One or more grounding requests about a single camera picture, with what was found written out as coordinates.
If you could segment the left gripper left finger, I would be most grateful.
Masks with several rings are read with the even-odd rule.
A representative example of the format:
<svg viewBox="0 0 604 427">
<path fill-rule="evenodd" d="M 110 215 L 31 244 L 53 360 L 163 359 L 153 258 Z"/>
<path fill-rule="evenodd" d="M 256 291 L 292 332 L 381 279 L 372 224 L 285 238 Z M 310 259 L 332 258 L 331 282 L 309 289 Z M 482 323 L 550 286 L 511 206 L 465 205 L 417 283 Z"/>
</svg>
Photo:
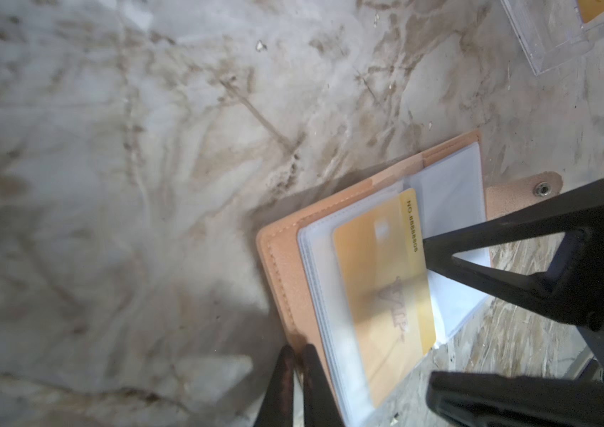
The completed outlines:
<svg viewBox="0 0 604 427">
<path fill-rule="evenodd" d="M 286 344 L 280 350 L 254 427 L 293 426 L 295 368 L 295 352 Z"/>
</svg>

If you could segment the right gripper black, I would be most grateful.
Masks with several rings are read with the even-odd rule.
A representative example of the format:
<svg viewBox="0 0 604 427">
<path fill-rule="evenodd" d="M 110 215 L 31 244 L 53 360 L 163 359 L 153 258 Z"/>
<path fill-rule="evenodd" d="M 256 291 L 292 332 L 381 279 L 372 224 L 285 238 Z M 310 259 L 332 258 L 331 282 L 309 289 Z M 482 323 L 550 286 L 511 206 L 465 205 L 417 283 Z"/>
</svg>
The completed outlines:
<svg viewBox="0 0 604 427">
<path fill-rule="evenodd" d="M 578 326 L 604 369 L 604 179 L 426 238 L 426 266 Z M 426 404 L 456 426 L 604 426 L 604 383 L 435 371 Z"/>
</svg>

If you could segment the pink leather card holder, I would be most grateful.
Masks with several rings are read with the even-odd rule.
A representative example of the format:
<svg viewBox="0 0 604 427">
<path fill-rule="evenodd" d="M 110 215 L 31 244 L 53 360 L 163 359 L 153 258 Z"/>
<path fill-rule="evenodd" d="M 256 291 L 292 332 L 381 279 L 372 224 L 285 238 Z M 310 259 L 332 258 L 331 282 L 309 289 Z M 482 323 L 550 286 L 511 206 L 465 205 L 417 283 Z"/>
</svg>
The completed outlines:
<svg viewBox="0 0 604 427">
<path fill-rule="evenodd" d="M 405 158 L 259 231 L 289 350 L 304 360 L 305 422 L 364 426 L 485 293 L 426 268 L 426 238 L 553 197 L 555 172 L 485 187 L 474 130 Z"/>
</svg>

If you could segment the gold card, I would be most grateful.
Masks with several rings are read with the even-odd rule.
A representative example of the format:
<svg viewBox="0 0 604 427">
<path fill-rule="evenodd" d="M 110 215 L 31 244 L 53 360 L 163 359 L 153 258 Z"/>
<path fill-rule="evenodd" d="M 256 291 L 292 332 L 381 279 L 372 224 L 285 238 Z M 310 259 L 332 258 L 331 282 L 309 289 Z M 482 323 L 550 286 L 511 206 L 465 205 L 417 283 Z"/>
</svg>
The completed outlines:
<svg viewBox="0 0 604 427">
<path fill-rule="evenodd" d="M 379 406 L 436 342 L 415 190 L 338 226 L 333 243 L 369 396 Z"/>
</svg>

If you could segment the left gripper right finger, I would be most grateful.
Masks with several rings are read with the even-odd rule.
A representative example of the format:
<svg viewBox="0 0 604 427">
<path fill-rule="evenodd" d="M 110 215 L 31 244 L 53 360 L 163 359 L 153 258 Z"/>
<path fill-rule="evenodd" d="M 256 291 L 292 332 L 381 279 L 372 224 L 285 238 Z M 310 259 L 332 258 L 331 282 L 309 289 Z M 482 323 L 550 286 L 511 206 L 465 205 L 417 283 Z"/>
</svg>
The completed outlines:
<svg viewBox="0 0 604 427">
<path fill-rule="evenodd" d="M 302 362 L 305 427 L 344 426 L 319 354 L 312 344 L 305 345 Z"/>
</svg>

